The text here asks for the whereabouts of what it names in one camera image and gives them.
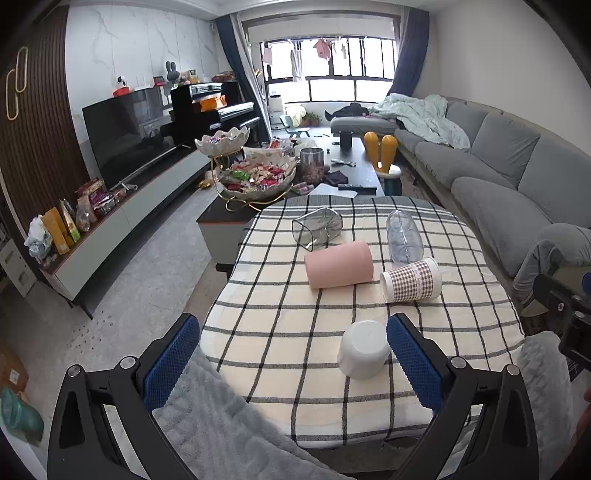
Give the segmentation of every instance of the wall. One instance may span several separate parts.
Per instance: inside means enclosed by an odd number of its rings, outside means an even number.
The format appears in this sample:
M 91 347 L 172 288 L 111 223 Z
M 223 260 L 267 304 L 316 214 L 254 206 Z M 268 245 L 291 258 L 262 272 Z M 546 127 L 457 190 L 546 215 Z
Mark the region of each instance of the wall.
M 442 94 L 501 108 L 591 154 L 591 88 L 525 2 L 464 1 L 436 22 Z
M 66 28 L 66 81 L 76 136 L 89 174 L 97 175 L 82 108 L 107 98 L 124 75 L 130 88 L 166 77 L 167 60 L 199 77 L 219 72 L 217 33 L 210 22 L 126 5 L 71 7 Z

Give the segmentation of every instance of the plaid paper cup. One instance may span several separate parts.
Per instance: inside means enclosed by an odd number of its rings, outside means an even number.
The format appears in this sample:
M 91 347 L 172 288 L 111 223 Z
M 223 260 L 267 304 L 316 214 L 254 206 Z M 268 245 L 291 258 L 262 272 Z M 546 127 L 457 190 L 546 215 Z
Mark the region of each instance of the plaid paper cup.
M 441 295 L 441 272 L 432 258 L 382 272 L 379 285 L 386 303 L 434 299 Z

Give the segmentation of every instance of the clear plastic bottle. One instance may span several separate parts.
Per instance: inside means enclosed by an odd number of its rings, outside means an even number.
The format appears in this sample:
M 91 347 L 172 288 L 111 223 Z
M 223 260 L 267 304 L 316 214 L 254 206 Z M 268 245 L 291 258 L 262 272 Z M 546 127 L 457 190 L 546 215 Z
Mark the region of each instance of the clear plastic bottle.
M 394 210 L 386 220 L 390 258 L 397 264 L 409 264 L 423 259 L 423 240 L 413 217 Z

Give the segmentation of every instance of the wooden slat wall panel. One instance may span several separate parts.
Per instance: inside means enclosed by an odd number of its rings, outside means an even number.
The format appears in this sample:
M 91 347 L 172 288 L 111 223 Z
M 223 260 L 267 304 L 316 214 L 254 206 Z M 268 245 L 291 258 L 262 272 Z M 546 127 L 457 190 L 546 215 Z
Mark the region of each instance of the wooden slat wall panel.
M 67 15 L 68 7 L 56 8 L 26 43 L 29 49 L 27 89 L 18 95 L 20 112 L 14 122 L 7 119 L 5 101 L 2 101 L 0 168 L 25 230 L 33 217 L 57 206 L 61 198 L 73 201 L 75 190 L 89 179 L 67 94 Z M 2 87 L 8 71 L 2 77 Z M 14 114 L 14 91 L 13 75 L 8 85 L 11 115 Z

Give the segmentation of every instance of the television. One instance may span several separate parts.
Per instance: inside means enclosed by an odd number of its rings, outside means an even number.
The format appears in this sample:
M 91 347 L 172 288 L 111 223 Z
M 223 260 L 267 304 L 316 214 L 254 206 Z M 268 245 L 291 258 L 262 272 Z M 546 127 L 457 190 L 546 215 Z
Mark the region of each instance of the television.
M 159 87 L 89 105 L 82 114 L 108 189 L 130 180 L 176 147 Z

